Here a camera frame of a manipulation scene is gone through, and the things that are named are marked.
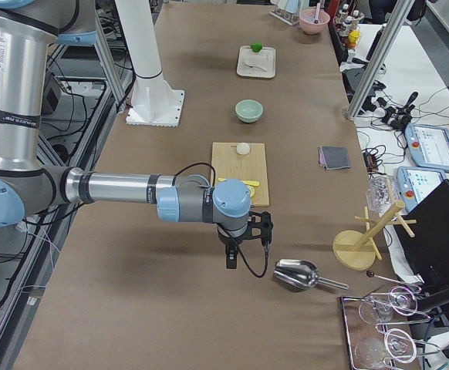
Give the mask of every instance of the pink bowl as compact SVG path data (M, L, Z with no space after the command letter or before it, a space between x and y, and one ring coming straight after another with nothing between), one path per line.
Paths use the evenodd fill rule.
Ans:
M331 19L331 17L329 17L329 14L321 10L319 13L319 23L314 23L314 18L316 17L315 9L302 10L299 14L299 17L300 28L307 35L317 35L327 26L329 20Z

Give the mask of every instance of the white plate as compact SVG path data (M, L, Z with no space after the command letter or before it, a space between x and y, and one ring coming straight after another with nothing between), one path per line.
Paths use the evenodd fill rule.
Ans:
M249 67L245 61L251 66L261 66L265 71ZM238 54L237 74L243 77L271 79L276 75L276 49L265 46L260 52L253 52L250 46L242 46Z

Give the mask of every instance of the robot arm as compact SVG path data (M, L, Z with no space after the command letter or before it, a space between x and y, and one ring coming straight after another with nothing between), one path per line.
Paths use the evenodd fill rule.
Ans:
M239 180L210 187L196 176L86 173L36 159L48 44L93 42L95 17L93 0L0 0L0 227L59 204L152 203L165 221L217 224L228 268L241 241L260 238L268 248L270 215L250 212Z

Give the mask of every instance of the white ball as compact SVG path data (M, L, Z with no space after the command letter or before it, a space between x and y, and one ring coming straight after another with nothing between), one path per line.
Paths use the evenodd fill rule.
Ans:
M237 145L237 153L242 156L246 156L250 153L250 145L248 145L247 143L239 143Z

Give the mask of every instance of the green fruit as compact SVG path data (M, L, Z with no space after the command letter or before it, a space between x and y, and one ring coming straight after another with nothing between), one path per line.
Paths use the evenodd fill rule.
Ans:
M254 42L250 45L250 49L252 49L253 52L260 52L262 50L262 44L260 42Z

